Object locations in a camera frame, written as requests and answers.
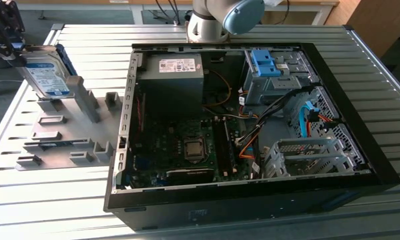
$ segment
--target slotted aluminum table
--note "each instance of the slotted aluminum table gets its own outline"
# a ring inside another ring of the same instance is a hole
[[[123,91],[133,43],[183,41],[183,28],[169,25],[55,24],[45,44],[65,46],[85,87],[102,96]],[[231,41],[316,44],[400,175],[400,84],[354,32],[338,26],[261,25]],[[23,82],[0,124],[0,239],[400,239],[400,185],[322,214],[134,233],[102,211],[106,166],[14,170],[23,152],[19,137],[29,136],[29,123],[41,114],[33,100]]]

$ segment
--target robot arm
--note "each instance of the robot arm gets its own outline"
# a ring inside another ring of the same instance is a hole
[[[25,27],[14,1],[0,0],[0,58],[7,60],[11,65],[23,64],[17,50],[23,46]]]
[[[262,0],[193,0],[187,24],[187,40],[215,43],[233,35],[246,33],[261,20]]]

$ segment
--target wooden cabinet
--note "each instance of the wooden cabinet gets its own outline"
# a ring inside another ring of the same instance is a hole
[[[338,0],[326,25],[350,25],[376,56],[400,37],[400,0]]]

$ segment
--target green motherboard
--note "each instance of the green motherboard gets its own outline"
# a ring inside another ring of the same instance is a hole
[[[213,126],[217,121],[222,123],[227,141],[217,142],[218,133]],[[241,124],[233,117],[166,122],[146,119],[134,144],[131,171],[127,174],[131,187],[202,183],[189,181],[189,174],[197,175],[193,177],[195,181],[205,177],[203,183],[246,180],[249,163],[237,157],[238,150],[231,147],[241,134]],[[227,160],[217,156],[217,148],[225,144],[229,144],[233,167],[222,172],[222,161]],[[169,175],[178,175],[177,183],[169,182]]]

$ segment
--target sticker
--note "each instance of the sticker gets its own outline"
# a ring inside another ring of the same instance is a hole
[[[245,105],[245,98],[243,98],[242,96],[238,97],[238,104],[239,104],[241,106]]]
[[[259,173],[259,166],[255,164],[255,162],[251,163],[251,169],[255,173]]]
[[[199,210],[191,210],[187,212],[187,220],[189,221],[197,221],[202,219],[202,217],[207,214],[206,209],[199,209]]]
[[[43,93],[51,96],[69,94],[65,81],[57,76],[57,68],[51,63],[27,63],[25,68]]]
[[[179,72],[194,72],[195,64],[193,58],[186,59],[161,59],[158,72],[159,73],[179,73]]]
[[[288,65],[284,64],[275,64],[277,69],[289,69]]]

